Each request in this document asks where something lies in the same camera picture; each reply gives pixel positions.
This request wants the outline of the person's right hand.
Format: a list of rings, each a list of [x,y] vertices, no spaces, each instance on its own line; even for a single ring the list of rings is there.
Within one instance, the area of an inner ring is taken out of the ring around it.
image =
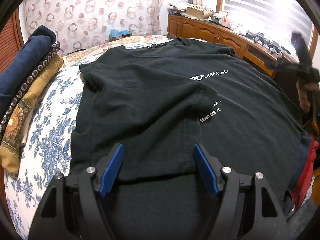
[[[318,92],[319,84],[314,82],[306,83],[304,80],[298,79],[296,89],[298,92],[300,108],[303,112],[308,113],[311,107],[311,102],[308,99],[308,93]]]

